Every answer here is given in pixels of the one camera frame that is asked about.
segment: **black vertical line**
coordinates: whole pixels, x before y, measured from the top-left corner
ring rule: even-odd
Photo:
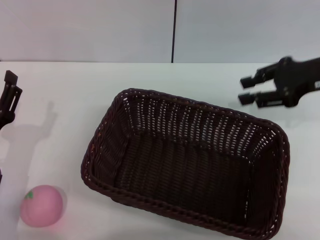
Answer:
[[[178,0],[174,0],[174,17],[173,17],[173,33],[172,33],[172,50],[171,50],[171,63],[174,63],[175,57],[175,38],[176,38],[176,21],[177,21],[177,3]]]

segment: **white table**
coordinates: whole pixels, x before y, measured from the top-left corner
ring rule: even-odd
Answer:
[[[274,239],[318,240],[320,93],[304,96],[291,109],[241,107],[239,79],[265,65],[1,62],[0,80],[6,70],[13,71],[23,93],[15,121],[0,132],[0,239],[233,239],[115,203],[81,180],[83,155],[113,98],[124,89],[142,88],[237,109],[279,124],[289,137],[291,164],[284,219]],[[19,204],[27,190],[43,184],[65,192],[65,213],[51,227],[30,228],[19,220]]]

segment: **wicker basket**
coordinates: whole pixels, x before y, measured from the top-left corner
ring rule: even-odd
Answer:
[[[241,239],[281,226],[290,162],[276,124],[153,90],[115,97],[81,176],[114,201]]]

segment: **pink peach toy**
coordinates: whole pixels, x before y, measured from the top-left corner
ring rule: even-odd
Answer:
[[[62,213],[63,198],[56,188],[49,185],[36,186],[30,190],[20,207],[22,221],[34,228],[55,224]]]

